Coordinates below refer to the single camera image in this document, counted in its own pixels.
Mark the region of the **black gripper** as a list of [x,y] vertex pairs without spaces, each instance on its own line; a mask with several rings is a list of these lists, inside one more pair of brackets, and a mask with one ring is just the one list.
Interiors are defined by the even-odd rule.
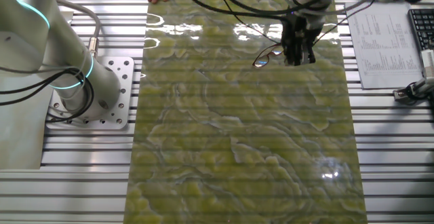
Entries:
[[[322,31],[322,23],[310,23],[307,18],[289,13],[282,22],[283,32],[281,44],[285,54],[286,66],[300,66],[313,64],[316,58],[313,52],[313,44]],[[295,47],[296,43],[306,43],[303,48]]]

